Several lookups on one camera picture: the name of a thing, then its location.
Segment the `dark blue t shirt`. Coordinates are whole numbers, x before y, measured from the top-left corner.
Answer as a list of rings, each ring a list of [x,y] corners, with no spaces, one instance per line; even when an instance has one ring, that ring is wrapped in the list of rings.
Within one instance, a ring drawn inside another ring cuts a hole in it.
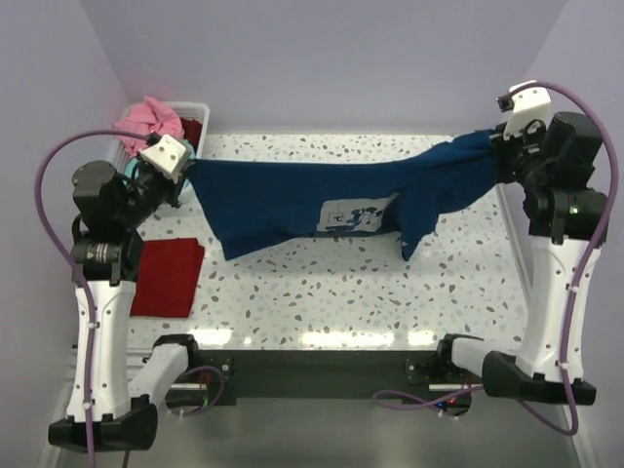
[[[409,260],[440,215],[493,188],[494,150],[479,131],[383,163],[199,160],[189,180],[227,259],[298,237],[397,232]]]

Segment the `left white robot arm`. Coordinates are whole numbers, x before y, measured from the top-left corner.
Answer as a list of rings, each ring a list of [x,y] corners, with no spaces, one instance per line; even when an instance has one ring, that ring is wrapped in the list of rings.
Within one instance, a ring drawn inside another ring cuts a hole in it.
[[[145,162],[125,176],[106,161],[72,176],[79,210],[72,223],[72,280],[79,312],[76,373],[62,419],[48,429],[51,445],[74,452],[148,450],[158,408],[176,380],[202,370],[190,334],[158,338],[142,369],[127,374],[129,319],[143,242],[138,227],[161,205],[179,205],[181,185]]]

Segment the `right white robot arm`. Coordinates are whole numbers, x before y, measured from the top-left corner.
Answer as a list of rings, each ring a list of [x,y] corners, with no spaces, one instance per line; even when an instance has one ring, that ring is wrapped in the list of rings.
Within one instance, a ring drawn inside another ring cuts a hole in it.
[[[448,333],[421,369],[447,383],[467,373],[494,398],[591,406],[581,341],[593,270],[605,242],[607,197],[588,181],[603,144],[596,124],[577,112],[534,119],[517,136],[496,136],[496,178],[524,190],[533,269],[525,334],[517,353]]]

